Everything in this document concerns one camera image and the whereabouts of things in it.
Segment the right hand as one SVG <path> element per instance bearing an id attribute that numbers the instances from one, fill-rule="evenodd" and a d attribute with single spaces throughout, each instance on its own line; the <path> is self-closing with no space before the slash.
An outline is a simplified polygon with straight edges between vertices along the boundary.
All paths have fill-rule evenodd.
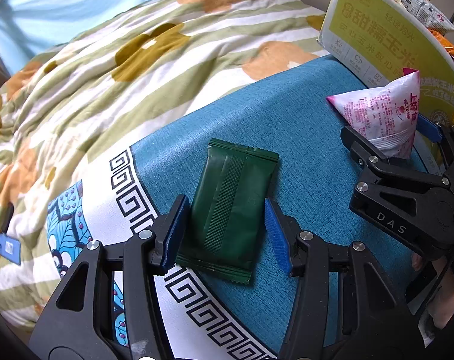
<path id="1" fill-rule="evenodd" d="M 412 253 L 411 266 L 417 272 L 423 265 L 423 259 L 417 254 Z M 446 266 L 446 259 L 440 258 L 432 262 L 437 274 L 440 275 Z M 428 311 L 432 317 L 434 326 L 443 329 L 454 315 L 454 273 L 450 268 L 446 271 L 440 284 L 437 295 L 428 306 Z"/>

